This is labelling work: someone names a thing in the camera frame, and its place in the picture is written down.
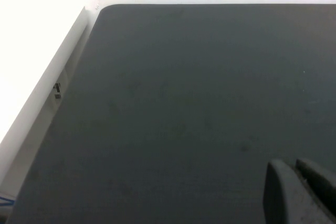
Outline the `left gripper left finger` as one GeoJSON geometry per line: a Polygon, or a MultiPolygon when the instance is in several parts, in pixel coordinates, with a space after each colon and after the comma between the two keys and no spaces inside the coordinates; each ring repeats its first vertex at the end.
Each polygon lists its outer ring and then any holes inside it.
{"type": "Polygon", "coordinates": [[[266,223],[331,223],[296,169],[281,159],[267,165],[263,209],[266,223]]]}

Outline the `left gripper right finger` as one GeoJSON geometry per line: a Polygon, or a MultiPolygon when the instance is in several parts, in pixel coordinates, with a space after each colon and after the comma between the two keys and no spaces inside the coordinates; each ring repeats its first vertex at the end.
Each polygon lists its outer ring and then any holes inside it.
{"type": "Polygon", "coordinates": [[[307,158],[298,158],[296,169],[313,200],[335,223],[335,173],[307,158]]]}

